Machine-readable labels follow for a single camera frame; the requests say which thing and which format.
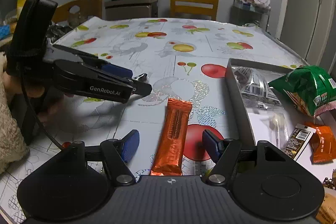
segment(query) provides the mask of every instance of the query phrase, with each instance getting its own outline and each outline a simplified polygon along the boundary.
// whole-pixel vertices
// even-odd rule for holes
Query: metal rack
[[[230,23],[235,25],[246,25],[255,23],[260,28],[267,32],[271,7],[260,8],[250,3],[244,3],[243,0],[233,0],[233,11],[230,18]],[[266,23],[263,23],[263,16],[267,16]]]

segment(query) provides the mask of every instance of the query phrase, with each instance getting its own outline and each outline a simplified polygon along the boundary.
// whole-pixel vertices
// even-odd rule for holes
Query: orange wrapper
[[[320,163],[336,159],[336,140],[330,127],[319,126],[312,122],[305,122],[306,126],[316,129],[309,143],[313,149],[313,163]]]
[[[191,102],[169,98],[167,116],[151,169],[152,176],[181,176]]]

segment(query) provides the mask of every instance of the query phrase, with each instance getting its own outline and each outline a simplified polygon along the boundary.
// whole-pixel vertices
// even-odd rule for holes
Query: door
[[[314,33],[319,0],[288,0],[280,41],[306,58]]]
[[[307,53],[310,65],[320,65],[330,34],[335,10],[335,0],[320,0],[319,14]]]

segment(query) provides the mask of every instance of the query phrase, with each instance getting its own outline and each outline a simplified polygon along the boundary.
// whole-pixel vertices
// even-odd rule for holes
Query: plastic tablecloth
[[[120,139],[139,130],[140,145],[128,167],[136,177],[148,174],[157,149],[169,97],[193,102],[182,162],[184,175],[203,174],[214,163],[200,148],[205,128],[224,138],[238,138],[235,117],[224,80],[229,58],[296,68],[297,55],[276,43],[258,27],[190,19],[104,21],[93,17],[56,42],[96,54],[147,73],[153,87],[144,98],[132,95],[127,104],[74,96],[49,123],[47,130],[62,144],[81,140],[86,146]],[[0,206],[17,223],[25,217],[17,202],[19,183],[59,150],[44,135],[30,145],[30,155],[12,163],[0,180]],[[101,163],[91,162],[101,170]]]

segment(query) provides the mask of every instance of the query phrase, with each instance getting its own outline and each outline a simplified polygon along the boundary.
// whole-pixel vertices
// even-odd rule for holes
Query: wooden chair
[[[102,0],[74,0],[56,8],[52,18],[53,22],[66,21],[69,18],[69,11],[72,7],[78,6],[79,12],[87,16],[102,17]]]
[[[212,4],[212,8],[176,5],[176,1],[191,3]],[[218,0],[170,0],[170,17],[175,17],[176,13],[187,13],[197,15],[207,15],[211,20],[216,21]]]

